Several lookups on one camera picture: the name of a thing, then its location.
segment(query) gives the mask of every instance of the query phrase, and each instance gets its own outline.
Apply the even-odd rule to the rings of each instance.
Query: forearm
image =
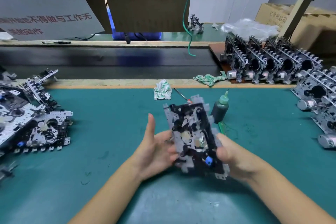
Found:
[[[250,187],[282,224],[335,224],[336,220],[266,162]]]
[[[127,160],[69,224],[116,223],[140,183],[137,171]]]

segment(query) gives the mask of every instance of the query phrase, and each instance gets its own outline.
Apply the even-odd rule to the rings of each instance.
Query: plastic bag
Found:
[[[223,24],[220,30],[226,33],[232,32],[246,41],[253,35],[259,41],[265,42],[270,36],[275,36],[279,33],[278,28],[278,26],[260,24],[251,19],[240,19],[233,24]]]

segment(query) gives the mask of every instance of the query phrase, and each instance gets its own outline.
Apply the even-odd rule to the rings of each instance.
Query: hand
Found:
[[[217,148],[217,157],[230,167],[230,176],[248,182],[267,164],[258,156],[244,149],[223,134],[217,134],[223,147]]]
[[[166,170],[178,158],[176,152],[169,153],[172,143],[166,142],[171,137],[171,130],[154,135],[155,120],[148,114],[148,123],[142,142],[130,157],[141,181],[151,178]]]

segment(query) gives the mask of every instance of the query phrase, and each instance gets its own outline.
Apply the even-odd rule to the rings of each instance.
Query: screwdriver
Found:
[[[192,102],[190,101],[190,99],[187,99],[185,96],[183,96],[183,95],[181,94],[180,91],[178,91],[178,90],[175,89],[175,88],[174,88],[174,90],[175,90],[178,94],[180,94],[185,100],[187,100],[187,102],[188,102],[189,104],[192,104]]]

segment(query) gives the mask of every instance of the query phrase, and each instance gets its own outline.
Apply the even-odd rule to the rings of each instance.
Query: green cable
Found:
[[[186,28],[186,26],[185,26],[185,24],[184,24],[184,16],[185,16],[185,14],[186,14],[187,6],[188,6],[188,1],[189,1],[189,0],[186,1],[186,3],[185,3],[185,7],[184,7],[183,18],[182,18],[182,25],[183,25],[183,27],[184,27],[184,30],[185,30],[185,31],[190,35],[190,37],[191,37],[191,38],[190,38],[190,42],[189,42],[189,44],[188,44],[188,53],[189,53],[189,55],[196,57],[196,55],[190,53],[190,45],[191,45],[191,41],[193,40],[193,35],[188,31],[188,29]]]

